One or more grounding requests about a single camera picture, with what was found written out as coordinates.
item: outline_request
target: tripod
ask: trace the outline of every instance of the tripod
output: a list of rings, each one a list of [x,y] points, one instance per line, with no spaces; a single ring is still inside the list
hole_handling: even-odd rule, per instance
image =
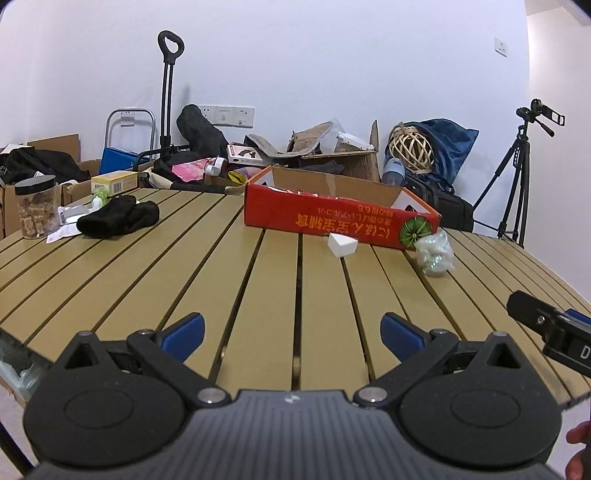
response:
[[[513,183],[511,184],[511,192],[509,193],[509,199],[505,208],[505,213],[498,226],[495,228],[486,223],[475,220],[476,223],[483,225],[491,230],[497,232],[498,238],[506,237],[517,242],[519,246],[523,247],[525,242],[525,229],[527,227],[527,212],[530,202],[530,141],[527,137],[527,129],[529,124],[538,123],[542,129],[551,137],[554,136],[554,131],[547,125],[540,122],[537,117],[544,115],[545,117],[552,120],[557,125],[564,126],[564,116],[554,112],[549,107],[543,105],[539,100],[533,100],[531,102],[531,109],[522,107],[518,108],[516,114],[524,120],[523,125],[520,125],[517,129],[517,138],[511,145],[511,148],[501,161],[501,164],[496,169],[495,175],[492,180],[484,189],[484,192],[480,195],[480,198],[474,204],[474,210],[478,208],[486,194],[495,184],[497,179],[501,176],[509,161],[513,159],[513,166],[515,167],[515,175],[513,176]],[[515,216],[515,226],[511,232],[507,231],[507,223],[509,221],[509,215],[513,203],[515,202],[515,195],[517,193],[517,185],[519,184],[519,200],[517,204],[517,214]]]

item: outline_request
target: power outlet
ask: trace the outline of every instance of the power outlet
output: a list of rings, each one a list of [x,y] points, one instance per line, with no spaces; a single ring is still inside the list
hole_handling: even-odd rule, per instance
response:
[[[201,110],[201,114],[209,120],[210,123],[213,123],[213,118],[216,115],[216,106],[215,105],[199,105],[199,109]]]
[[[507,44],[495,37],[495,52],[507,56]]]
[[[233,107],[231,106],[217,106],[216,113],[213,118],[214,125],[233,125],[234,115]]]
[[[252,128],[255,124],[255,109],[253,107],[235,106],[232,108],[235,127]]]

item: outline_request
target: blue box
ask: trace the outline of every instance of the blue box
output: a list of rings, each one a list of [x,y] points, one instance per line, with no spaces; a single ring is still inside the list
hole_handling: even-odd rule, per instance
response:
[[[120,150],[119,148],[105,148],[103,150],[103,157],[100,161],[99,175],[111,173],[118,170],[129,170],[134,166],[135,157],[138,154],[128,150]],[[139,164],[150,161],[149,157],[144,157],[139,161]]]

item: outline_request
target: black cloth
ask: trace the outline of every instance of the black cloth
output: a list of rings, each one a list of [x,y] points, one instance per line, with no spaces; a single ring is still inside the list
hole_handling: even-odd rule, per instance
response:
[[[135,197],[123,195],[111,198],[96,212],[80,217],[76,226],[86,236],[110,238],[155,225],[158,220],[160,209],[154,202],[136,203]]]
[[[191,145],[197,159],[228,158],[228,141],[201,113],[197,105],[186,105],[177,118],[181,135]]]
[[[300,167],[300,170],[319,171],[322,173],[332,173],[334,175],[340,175],[345,169],[344,166],[339,165],[335,160],[330,160],[324,164],[319,165],[308,165],[307,167]]]
[[[6,185],[30,179],[38,171],[44,175],[55,175],[58,183],[90,180],[90,173],[81,170],[74,159],[64,152],[27,147],[0,155],[0,177]]]

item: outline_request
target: wicker ball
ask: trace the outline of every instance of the wicker ball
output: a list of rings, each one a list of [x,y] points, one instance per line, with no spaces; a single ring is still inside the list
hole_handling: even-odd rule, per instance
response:
[[[390,132],[388,148],[393,157],[402,160],[415,173],[429,173],[433,169],[433,149],[428,138],[416,127],[398,124]]]

